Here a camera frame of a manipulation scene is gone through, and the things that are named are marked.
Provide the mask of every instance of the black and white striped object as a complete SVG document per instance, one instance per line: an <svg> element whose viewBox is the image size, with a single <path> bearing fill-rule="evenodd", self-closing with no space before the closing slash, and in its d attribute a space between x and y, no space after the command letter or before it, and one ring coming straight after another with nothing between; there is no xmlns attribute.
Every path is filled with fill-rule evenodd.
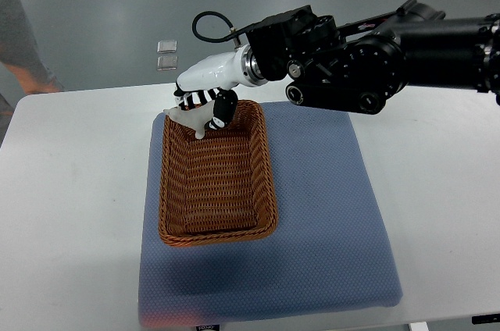
<svg viewBox="0 0 500 331"><path fill-rule="evenodd" d="M238 95L233 90L220 89L214 101L213 117L205 124L206 130L220 130L231 123L238 105Z"/></svg>
<svg viewBox="0 0 500 331"><path fill-rule="evenodd" d="M179 95L174 93L176 105L182 110L195 109L196 105L206 105L209 101L213 101L219 94L219 89L210 89L208 91L190 91L187 93L181 92Z"/></svg>

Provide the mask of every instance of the blue cushion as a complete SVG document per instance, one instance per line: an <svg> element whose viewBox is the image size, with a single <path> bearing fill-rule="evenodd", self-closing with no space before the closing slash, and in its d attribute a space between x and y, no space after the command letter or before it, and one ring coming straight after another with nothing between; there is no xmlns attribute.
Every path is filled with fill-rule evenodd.
<svg viewBox="0 0 500 331"><path fill-rule="evenodd" d="M153 123L139 278L143 326L395 306L384 222L345 112L262 104L279 210L262 240L170 247L158 235L165 116Z"/></svg>

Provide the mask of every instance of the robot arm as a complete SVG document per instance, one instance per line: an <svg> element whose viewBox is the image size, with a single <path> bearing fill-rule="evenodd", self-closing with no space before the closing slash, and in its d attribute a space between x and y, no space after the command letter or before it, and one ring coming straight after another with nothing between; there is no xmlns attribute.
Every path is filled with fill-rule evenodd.
<svg viewBox="0 0 500 331"><path fill-rule="evenodd" d="M492 91L500 104L500 14L443 20L444 12L408 0L394 12L337 27L332 16L316 16L305 6L211 39L198 34L196 24L212 14L232 27L224 16L204 12L193 22L195 36L234 39L237 48L179 76L181 108L194 107L193 92L203 104L204 91L217 96L238 84L261 86L287 75L294 80L286 88L291 102L322 109L377 114L406 85ZM249 45L238 46L241 34ZM219 106L223 111L222 101Z"/></svg>

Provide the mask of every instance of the gray pants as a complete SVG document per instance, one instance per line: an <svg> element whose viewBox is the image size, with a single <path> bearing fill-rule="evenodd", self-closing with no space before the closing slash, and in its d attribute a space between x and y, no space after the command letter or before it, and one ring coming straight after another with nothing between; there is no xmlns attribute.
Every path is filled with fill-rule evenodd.
<svg viewBox="0 0 500 331"><path fill-rule="evenodd" d="M37 42L20 0L0 0L0 62L16 76L26 94L65 90L40 60ZM13 111L0 94L0 145Z"/></svg>

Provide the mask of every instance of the black cable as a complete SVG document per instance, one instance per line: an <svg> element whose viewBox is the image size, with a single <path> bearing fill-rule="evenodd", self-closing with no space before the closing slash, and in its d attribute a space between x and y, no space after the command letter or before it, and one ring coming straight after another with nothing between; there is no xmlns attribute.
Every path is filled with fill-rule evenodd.
<svg viewBox="0 0 500 331"><path fill-rule="evenodd" d="M197 39L202 40L204 42L210 42L212 44L220 44L222 42L228 42L232 40L233 38L238 37L240 34L245 33L243 30L237 30L236 32L233 32L231 34L228 34L226 37L222 38L208 38L205 36L202 36L198 30L196 29L196 26L198 25L198 21L205 16L216 16L219 17L220 19L224 20L224 22L228 25L229 28L233 28L232 22L226 18L222 13L216 12L216 11L204 11L202 13L199 13L194 19L193 19L193 25L191 29L193 30L193 34L196 36Z"/></svg>

